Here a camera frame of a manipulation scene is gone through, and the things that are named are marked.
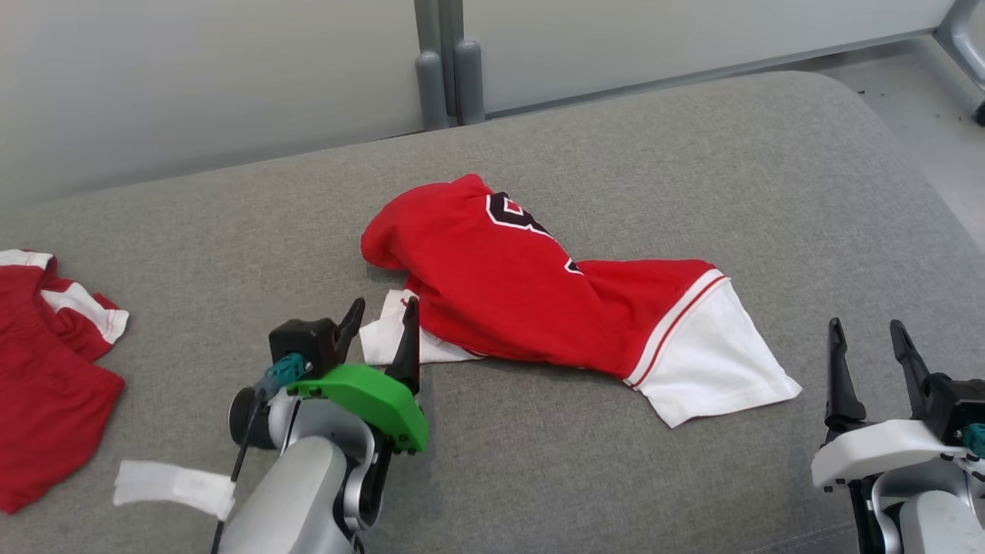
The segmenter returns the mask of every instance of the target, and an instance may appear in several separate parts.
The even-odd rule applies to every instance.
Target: gray floor
[[[857,91],[985,251],[985,128],[970,114],[982,93],[930,37],[782,66]]]

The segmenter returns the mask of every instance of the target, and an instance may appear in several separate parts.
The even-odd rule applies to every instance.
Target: jersey logo
[[[492,222],[497,225],[512,227],[513,229],[522,229],[524,231],[532,231],[538,235],[551,237],[548,230],[544,229],[543,225],[537,223],[534,216],[530,215],[529,212],[521,208],[519,204],[510,199],[509,195],[505,192],[497,192],[496,194],[490,194],[486,197],[486,213],[489,214]],[[564,265],[564,270],[568,273],[584,275],[584,273],[578,269],[578,264],[574,263],[574,260],[571,258],[567,259],[567,263]]]

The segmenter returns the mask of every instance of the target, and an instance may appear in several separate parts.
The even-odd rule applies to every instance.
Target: red stripe trim
[[[657,356],[660,356],[660,350],[664,347],[664,343],[667,341],[667,337],[670,336],[671,331],[673,331],[674,327],[677,326],[678,321],[680,321],[681,318],[684,317],[686,313],[688,313],[690,307],[694,306],[695,302],[697,302],[698,300],[700,300],[701,297],[704,296],[704,293],[708,292],[708,289],[715,286],[716,283],[718,283],[719,281],[725,278],[726,278],[725,275],[720,275],[714,281],[708,283],[708,285],[703,289],[701,289],[701,292],[697,293],[697,296],[691,299],[688,305],[685,306],[683,310],[681,310],[681,313],[678,313],[678,316],[674,318],[674,321],[671,323],[671,326],[667,328],[667,332],[664,333],[664,336],[660,338],[660,344],[657,345],[657,350],[653,353],[653,358],[650,359],[650,365],[646,368],[646,371],[643,372],[643,377],[639,378],[639,381],[632,384],[633,388],[637,388],[640,383],[646,380],[646,376],[650,375],[650,370],[653,369],[653,365],[657,362]]]

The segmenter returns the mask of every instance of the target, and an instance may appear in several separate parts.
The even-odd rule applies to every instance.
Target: gray cushion
[[[905,417],[888,323],[932,370],[981,377],[985,263],[856,95],[777,73],[551,110],[67,198],[0,224],[133,313],[106,368],[127,387],[95,457],[0,519],[0,552],[202,552],[189,508],[112,506],[123,458],[229,472],[230,400],[291,317],[378,313],[403,276],[359,237],[415,185],[476,172],[574,259],[700,257],[733,277],[796,399],[670,431],[576,370],[425,367],[426,453],[391,466],[373,552],[840,552],[847,494],[812,488],[826,325],[840,316],[874,419]],[[355,347],[354,358],[360,353]],[[240,499],[274,457],[252,451]]]

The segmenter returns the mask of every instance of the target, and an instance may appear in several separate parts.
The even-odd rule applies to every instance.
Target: red shorts
[[[51,254],[0,251],[0,510],[34,502],[96,451],[123,379],[92,361],[127,317],[57,277]]]

